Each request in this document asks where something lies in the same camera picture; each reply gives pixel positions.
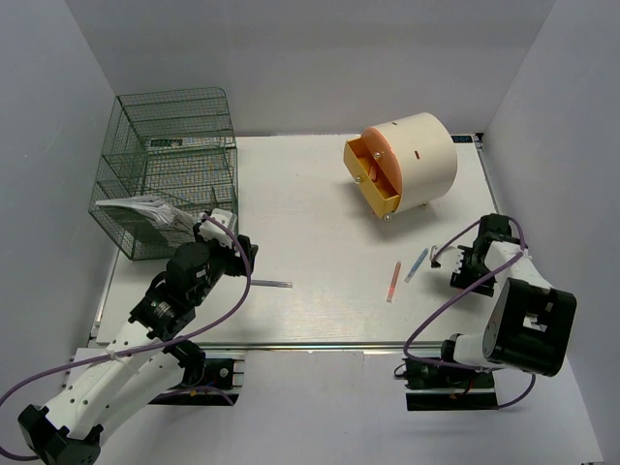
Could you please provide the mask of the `grey setup guide booklet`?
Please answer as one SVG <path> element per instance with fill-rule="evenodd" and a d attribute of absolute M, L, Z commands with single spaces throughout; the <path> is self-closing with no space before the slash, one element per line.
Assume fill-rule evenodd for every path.
<path fill-rule="evenodd" d="M 156 196 L 99 200 L 96 206 L 141 245 L 176 248 L 194 238 L 196 218 Z"/>

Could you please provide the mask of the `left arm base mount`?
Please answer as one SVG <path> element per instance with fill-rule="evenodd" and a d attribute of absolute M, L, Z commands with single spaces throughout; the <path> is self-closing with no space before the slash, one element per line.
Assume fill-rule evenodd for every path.
<path fill-rule="evenodd" d="M 205 351 L 191 341 L 165 348 L 145 364 L 157 363 L 168 372 L 167 383 L 150 405 L 226 406 L 235 405 L 244 383 L 245 354 L 237 351 Z"/>

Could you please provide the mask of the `orange highlighter cap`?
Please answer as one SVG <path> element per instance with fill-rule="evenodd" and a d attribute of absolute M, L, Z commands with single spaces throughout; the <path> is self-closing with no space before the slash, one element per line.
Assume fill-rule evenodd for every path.
<path fill-rule="evenodd" d="M 373 183 L 379 183 L 382 179 L 382 176 L 383 172 L 378 164 L 374 163 L 369 167 L 368 177 Z"/>

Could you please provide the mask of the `round white drawer organizer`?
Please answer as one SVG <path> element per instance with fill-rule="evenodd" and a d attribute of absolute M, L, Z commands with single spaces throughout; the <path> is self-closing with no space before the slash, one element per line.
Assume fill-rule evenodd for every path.
<path fill-rule="evenodd" d="M 345 143 L 343 162 L 373 213 L 386 220 L 444 196 L 458 167 L 450 133 L 428 112 L 365 128 Z M 374 163 L 383 172 L 377 184 L 368 177 Z"/>

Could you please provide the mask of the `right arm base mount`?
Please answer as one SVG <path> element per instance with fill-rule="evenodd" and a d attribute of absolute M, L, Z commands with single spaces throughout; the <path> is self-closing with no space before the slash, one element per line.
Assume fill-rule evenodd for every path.
<path fill-rule="evenodd" d="M 408 412 L 469 412 L 498 409 L 491 373 L 421 363 L 410 358 L 393 370 L 405 384 Z"/>

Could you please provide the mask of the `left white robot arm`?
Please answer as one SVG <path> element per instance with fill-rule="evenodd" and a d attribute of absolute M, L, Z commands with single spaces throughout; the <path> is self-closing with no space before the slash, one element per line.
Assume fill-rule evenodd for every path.
<path fill-rule="evenodd" d="M 103 355 L 43 406 L 18 416 L 45 464 L 92 464 L 123 422 L 169 388 L 202 383 L 204 351 L 182 330 L 224 275 L 252 275 L 258 245 L 245 235 L 199 232 L 179 246 Z"/>

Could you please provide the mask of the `blue pen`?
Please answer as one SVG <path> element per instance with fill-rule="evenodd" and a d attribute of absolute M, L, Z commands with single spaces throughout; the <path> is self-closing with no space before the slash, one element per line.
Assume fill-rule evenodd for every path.
<path fill-rule="evenodd" d="M 421 265 L 423 264 L 424 260 L 426 259 L 428 253 L 429 253 L 429 249 L 428 248 L 424 248 L 422 250 L 422 252 L 419 254 L 418 258 L 416 259 L 416 261 L 414 262 L 414 264 L 411 266 L 410 270 L 406 274 L 406 276 L 404 278 L 404 282 L 405 283 L 409 283 L 412 280 L 412 278 L 418 272 L 419 268 L 421 267 Z"/>

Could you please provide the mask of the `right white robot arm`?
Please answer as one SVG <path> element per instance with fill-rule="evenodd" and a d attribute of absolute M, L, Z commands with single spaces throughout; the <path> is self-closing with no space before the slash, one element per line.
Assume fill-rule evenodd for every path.
<path fill-rule="evenodd" d="M 482 216 L 473 244 L 457 249 L 449 285 L 463 291 L 479 282 L 473 292 L 493 297 L 495 304 L 483 332 L 455 333 L 443 343 L 439 378 L 457 387 L 473 367 L 555 376 L 568 348 L 575 296 L 540 275 L 505 215 Z"/>

